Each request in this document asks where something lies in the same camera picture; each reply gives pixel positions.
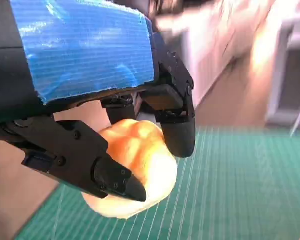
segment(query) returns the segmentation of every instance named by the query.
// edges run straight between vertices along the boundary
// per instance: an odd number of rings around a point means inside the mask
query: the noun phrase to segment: screw
[[[79,131],[74,131],[73,136],[75,140],[79,140],[81,137],[81,133]]]
[[[66,164],[66,159],[64,156],[57,156],[56,157],[56,164],[59,166],[59,167],[62,167]]]
[[[186,92],[188,93],[188,95],[189,95],[189,96],[191,96],[191,91],[192,91],[191,87],[190,87],[190,86],[188,86],[188,88],[187,88]]]

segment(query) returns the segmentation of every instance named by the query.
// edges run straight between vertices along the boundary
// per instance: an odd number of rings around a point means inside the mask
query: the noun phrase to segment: bread roll
[[[177,163],[162,130],[150,121],[122,120],[100,132],[109,143],[107,153],[130,169],[146,190],[146,201],[112,195],[101,199],[82,193],[87,204],[107,218],[128,219],[165,199],[177,180]]]

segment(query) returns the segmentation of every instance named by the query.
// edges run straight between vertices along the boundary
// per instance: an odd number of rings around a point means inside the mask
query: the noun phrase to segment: cutting mat
[[[196,138],[193,156],[177,159],[171,195],[151,209],[104,218],[60,185],[16,239],[299,239],[300,134],[200,129]]]

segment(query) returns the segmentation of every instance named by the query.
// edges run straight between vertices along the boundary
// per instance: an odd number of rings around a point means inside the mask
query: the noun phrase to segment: blue tape
[[[140,12],[102,0],[11,0],[11,6],[44,104],[154,80]]]

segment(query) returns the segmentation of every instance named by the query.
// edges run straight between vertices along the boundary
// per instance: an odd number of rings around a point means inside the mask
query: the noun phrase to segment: black plastic part
[[[112,125],[120,122],[123,119],[136,120],[135,107],[133,104],[127,107],[107,108],[106,113],[108,114],[110,123]]]
[[[134,99],[131,94],[105,98],[101,100],[101,105],[106,109],[112,125],[123,119],[136,119]]]
[[[140,96],[155,111],[180,109],[184,106],[180,95],[167,84],[152,87],[148,91],[141,92]]]
[[[170,152],[179,158],[192,155],[196,145],[196,122],[161,123],[165,143]]]

